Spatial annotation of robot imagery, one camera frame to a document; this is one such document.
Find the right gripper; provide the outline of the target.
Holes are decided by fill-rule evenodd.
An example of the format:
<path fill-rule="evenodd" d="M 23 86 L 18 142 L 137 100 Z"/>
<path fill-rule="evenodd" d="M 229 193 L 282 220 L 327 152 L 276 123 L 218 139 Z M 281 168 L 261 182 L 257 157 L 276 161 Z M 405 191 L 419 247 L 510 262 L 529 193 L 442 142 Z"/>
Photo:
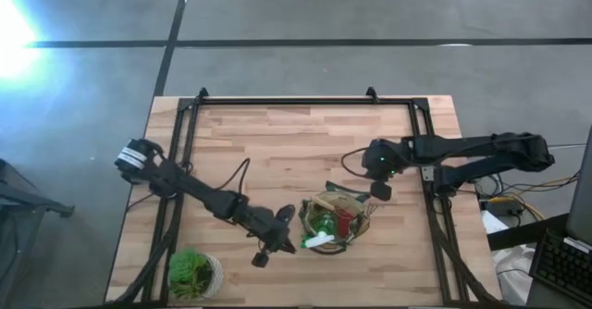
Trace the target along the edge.
<path fill-rule="evenodd" d="M 370 193 L 383 202 L 389 201 L 392 197 L 392 189 L 388 181 L 406 168 L 406 164 L 397 154 L 398 150 L 399 147 L 395 142 L 374 139 L 362 155 L 361 166 L 365 170 L 364 177 L 372 180 Z"/>

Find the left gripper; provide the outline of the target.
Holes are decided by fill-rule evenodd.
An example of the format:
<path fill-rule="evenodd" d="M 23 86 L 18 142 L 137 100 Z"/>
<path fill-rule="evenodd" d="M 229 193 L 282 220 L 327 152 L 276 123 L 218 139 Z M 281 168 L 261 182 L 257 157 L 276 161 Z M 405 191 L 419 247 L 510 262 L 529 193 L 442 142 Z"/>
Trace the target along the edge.
<path fill-rule="evenodd" d="M 242 226 L 249 237 L 256 237 L 263 244 L 252 260 L 253 266 L 266 267 L 269 255 L 274 252 L 296 252 L 290 240 L 290 222 L 294 216 L 293 204 L 283 206 L 276 213 L 266 207 L 246 207 Z"/>

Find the green spray bottle white nozzle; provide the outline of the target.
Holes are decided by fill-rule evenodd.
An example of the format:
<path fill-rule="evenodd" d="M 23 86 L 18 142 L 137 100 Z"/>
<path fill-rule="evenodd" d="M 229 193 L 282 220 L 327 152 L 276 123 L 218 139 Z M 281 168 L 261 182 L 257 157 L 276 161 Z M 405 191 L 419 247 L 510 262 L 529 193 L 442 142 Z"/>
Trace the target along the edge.
<path fill-rule="evenodd" d="M 336 239 L 336 220 L 331 213 L 305 216 L 302 224 L 304 225 L 302 248 L 319 247 Z"/>

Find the beige green canvas gardening bag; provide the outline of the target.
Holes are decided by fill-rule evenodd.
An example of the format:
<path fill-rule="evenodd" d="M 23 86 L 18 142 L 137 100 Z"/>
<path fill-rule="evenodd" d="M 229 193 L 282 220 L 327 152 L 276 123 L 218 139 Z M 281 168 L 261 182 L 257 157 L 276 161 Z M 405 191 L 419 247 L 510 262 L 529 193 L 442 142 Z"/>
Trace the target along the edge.
<path fill-rule="evenodd" d="M 340 208 L 346 210 L 349 214 L 354 215 L 354 219 L 351 221 L 351 230 L 347 238 L 342 239 L 338 234 L 338 219 L 335 210 L 329 211 L 322 206 L 315 204 L 311 201 L 313 196 L 317 196 L 324 201 L 333 204 L 336 209 Z M 353 241 L 360 236 L 364 235 L 370 228 L 370 217 L 365 218 L 363 216 L 364 206 L 367 204 L 367 200 L 371 198 L 369 192 L 359 192 L 343 186 L 340 186 L 332 181 L 327 181 L 325 184 L 325 190 L 311 196 L 309 199 L 302 200 L 302 205 L 298 213 L 298 217 L 302 222 L 302 219 L 308 215 L 318 215 L 321 213 L 331 213 L 336 220 L 335 230 L 336 239 L 324 244 L 319 247 L 308 249 L 314 253 L 322 255 L 336 255 L 339 253 L 345 253 Z"/>

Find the white plastic bag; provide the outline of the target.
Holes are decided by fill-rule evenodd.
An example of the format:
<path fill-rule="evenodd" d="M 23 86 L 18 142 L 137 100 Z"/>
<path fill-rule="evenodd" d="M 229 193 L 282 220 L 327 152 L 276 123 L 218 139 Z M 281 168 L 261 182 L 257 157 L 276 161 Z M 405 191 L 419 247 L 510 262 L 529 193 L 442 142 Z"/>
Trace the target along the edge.
<path fill-rule="evenodd" d="M 501 297 L 510 304 L 526 304 L 533 279 L 529 270 L 535 249 L 526 245 L 492 252 Z"/>

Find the green succulent in white pot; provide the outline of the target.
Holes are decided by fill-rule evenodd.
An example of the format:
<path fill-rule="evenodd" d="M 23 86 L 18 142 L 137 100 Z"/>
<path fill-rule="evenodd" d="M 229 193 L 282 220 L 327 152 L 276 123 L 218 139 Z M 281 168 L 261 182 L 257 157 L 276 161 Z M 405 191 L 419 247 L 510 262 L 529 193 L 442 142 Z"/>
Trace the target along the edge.
<path fill-rule="evenodd" d="M 223 282 L 221 262 L 193 248 L 174 253 L 168 263 L 167 286 L 178 300 L 210 299 L 221 290 Z"/>

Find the white paper sheet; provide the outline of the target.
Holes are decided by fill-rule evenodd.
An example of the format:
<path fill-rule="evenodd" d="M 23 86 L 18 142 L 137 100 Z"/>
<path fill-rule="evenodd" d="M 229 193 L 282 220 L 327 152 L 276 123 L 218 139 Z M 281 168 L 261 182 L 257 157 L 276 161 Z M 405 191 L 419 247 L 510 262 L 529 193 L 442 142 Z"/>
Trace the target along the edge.
<path fill-rule="evenodd" d="M 488 211 L 481 212 L 482 222 L 485 226 L 487 235 L 508 229 L 509 227 L 500 219 L 489 213 Z"/>

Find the black desk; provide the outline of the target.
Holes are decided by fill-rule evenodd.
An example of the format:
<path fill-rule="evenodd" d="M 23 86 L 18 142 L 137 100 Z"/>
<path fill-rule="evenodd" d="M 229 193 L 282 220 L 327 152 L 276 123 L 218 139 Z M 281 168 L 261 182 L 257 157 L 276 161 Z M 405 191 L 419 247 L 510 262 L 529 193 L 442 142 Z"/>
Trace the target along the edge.
<path fill-rule="evenodd" d="M 568 218 L 569 214 L 562 214 L 527 224 L 525 226 L 505 229 L 488 234 L 487 241 L 489 249 L 491 251 L 498 251 L 523 244 L 537 243 L 543 239 L 549 230 L 551 232 L 564 235 Z"/>

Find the black computer keyboard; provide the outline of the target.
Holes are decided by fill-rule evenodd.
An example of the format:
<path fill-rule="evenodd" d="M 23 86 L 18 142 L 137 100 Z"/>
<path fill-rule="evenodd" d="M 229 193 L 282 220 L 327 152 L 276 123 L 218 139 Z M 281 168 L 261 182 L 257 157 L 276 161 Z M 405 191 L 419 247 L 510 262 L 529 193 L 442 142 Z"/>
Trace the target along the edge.
<path fill-rule="evenodd" d="M 529 275 L 592 309 L 592 246 L 547 229 L 537 243 Z"/>

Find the black metal stand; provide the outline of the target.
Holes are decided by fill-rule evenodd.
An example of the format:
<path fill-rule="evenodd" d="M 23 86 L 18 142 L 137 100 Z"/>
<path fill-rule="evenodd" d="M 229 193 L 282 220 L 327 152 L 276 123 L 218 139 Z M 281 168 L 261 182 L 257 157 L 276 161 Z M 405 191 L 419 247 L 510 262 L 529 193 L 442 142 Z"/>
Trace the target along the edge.
<path fill-rule="evenodd" d="M 45 197 L 6 160 L 0 158 L 0 198 L 17 204 L 43 207 L 62 217 L 72 216 L 75 206 L 61 204 Z"/>

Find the black aluminium table frame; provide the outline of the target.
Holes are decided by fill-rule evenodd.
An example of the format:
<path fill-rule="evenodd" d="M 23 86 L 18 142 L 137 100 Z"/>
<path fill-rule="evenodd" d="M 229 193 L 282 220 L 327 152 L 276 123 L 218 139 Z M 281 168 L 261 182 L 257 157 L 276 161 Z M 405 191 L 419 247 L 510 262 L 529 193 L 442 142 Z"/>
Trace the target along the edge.
<path fill-rule="evenodd" d="M 299 204 L 327 181 L 364 191 L 354 177 L 355 153 L 375 137 L 395 140 L 432 131 L 461 134 L 447 95 L 345 97 L 159 97 L 146 137 L 169 154 L 191 150 L 192 173 L 213 186 L 234 188 L 231 173 L 249 159 L 243 189 L 255 205 Z M 188 198 L 181 207 L 179 248 L 217 258 L 224 282 L 203 306 L 327 309 L 348 306 L 439 305 L 436 267 L 418 170 L 391 181 L 392 198 L 380 203 L 370 229 L 345 253 L 306 250 L 275 253 L 264 268 L 252 265 L 257 241 L 213 218 Z"/>

